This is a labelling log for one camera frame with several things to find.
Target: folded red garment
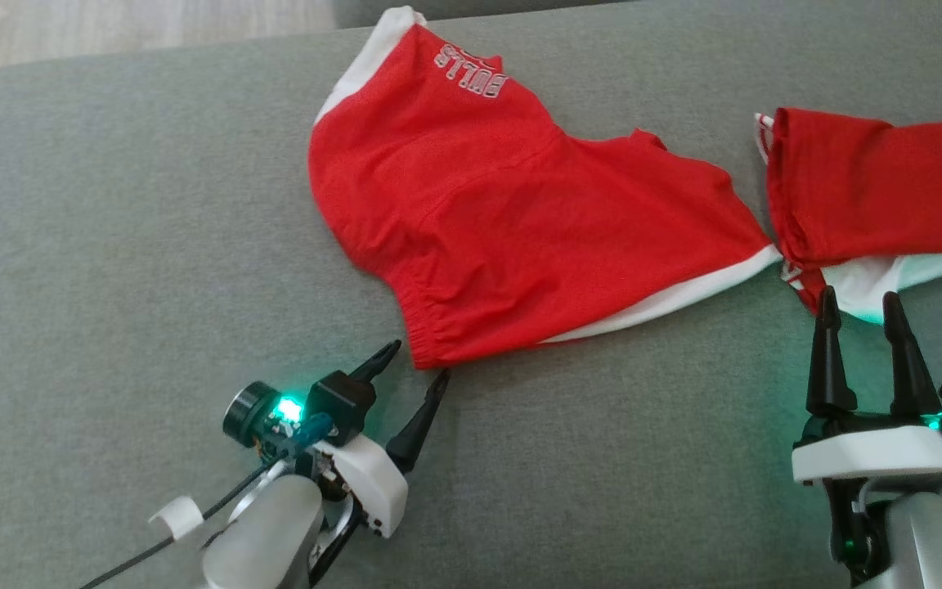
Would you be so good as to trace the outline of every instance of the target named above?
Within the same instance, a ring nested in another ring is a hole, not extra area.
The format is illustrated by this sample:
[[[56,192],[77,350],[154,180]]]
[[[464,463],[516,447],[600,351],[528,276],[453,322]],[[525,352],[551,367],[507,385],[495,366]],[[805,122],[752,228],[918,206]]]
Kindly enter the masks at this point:
[[[814,312],[834,284],[849,312],[880,321],[885,290],[942,276],[942,123],[792,108],[756,119],[784,278]]]
[[[639,324],[778,260],[725,171],[643,131],[569,137],[499,57],[425,25],[381,16],[307,157],[345,253],[395,290],[418,368]]]

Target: black cable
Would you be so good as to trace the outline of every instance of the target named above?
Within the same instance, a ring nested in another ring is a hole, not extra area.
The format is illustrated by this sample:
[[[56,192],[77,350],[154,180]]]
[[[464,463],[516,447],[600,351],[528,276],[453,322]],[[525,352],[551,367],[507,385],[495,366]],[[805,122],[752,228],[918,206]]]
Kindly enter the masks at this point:
[[[239,496],[239,493],[243,491],[244,488],[247,488],[254,480],[257,480],[257,477],[261,476],[267,472],[270,467],[274,466],[274,462],[269,462],[266,465],[261,465],[259,469],[253,471],[248,477],[243,479],[238,486],[235,486],[223,499],[213,504],[213,507],[209,507],[208,510],[202,512],[202,519],[212,518],[217,514],[217,511],[223,510],[224,506],[227,506],[228,503],[231,503],[232,499],[235,499]],[[111,569],[108,573],[102,574],[100,577],[94,578],[93,581],[87,582],[86,585],[82,585],[79,589],[93,589],[97,585],[101,585],[102,582],[108,581],[109,578],[114,578],[115,575],[124,573],[124,571],[133,568],[134,566],[143,562],[143,560],[149,559],[151,556],[156,555],[157,552],[162,551],[169,544],[173,544],[173,537],[167,537],[167,539],[159,542],[156,545],[153,545],[151,548],[147,548],[146,551],[139,553],[139,555],[133,556],[130,560],[120,564],[119,566]]]

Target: gray couch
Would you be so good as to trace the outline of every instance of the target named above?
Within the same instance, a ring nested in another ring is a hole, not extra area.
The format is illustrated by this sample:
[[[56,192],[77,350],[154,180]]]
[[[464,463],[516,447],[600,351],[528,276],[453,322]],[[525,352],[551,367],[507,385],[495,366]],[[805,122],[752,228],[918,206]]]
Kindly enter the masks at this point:
[[[942,3],[652,1],[437,22],[500,53],[580,137],[639,126],[721,165],[769,228],[751,113],[942,119]],[[220,432],[251,380],[299,389],[403,324],[307,189],[307,135],[367,31],[0,70],[0,589],[77,587],[255,466]],[[942,280],[904,295],[942,381]],[[848,586],[826,500],[790,474],[811,317],[775,268],[612,335],[458,366],[399,533],[333,587]],[[879,328],[847,320],[864,409]],[[431,374],[407,352],[367,433]],[[221,522],[110,587],[197,587]]]

